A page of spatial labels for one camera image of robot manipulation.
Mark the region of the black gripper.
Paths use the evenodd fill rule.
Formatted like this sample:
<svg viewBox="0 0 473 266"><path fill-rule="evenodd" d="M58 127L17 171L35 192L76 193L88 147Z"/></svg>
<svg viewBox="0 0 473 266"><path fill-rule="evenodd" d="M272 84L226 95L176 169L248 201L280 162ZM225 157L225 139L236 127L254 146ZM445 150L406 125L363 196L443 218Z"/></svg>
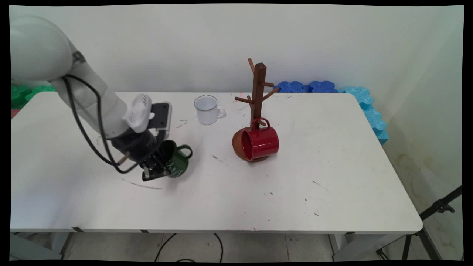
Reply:
<svg viewBox="0 0 473 266"><path fill-rule="evenodd" d="M168 161L169 148L159 146L163 141L163 131L159 130L153 135L147 130L142 133L132 133L111 139L112 146L120 151L127 159L142 165L142 180L144 182L156 180L161 177L171 177Z"/></svg>

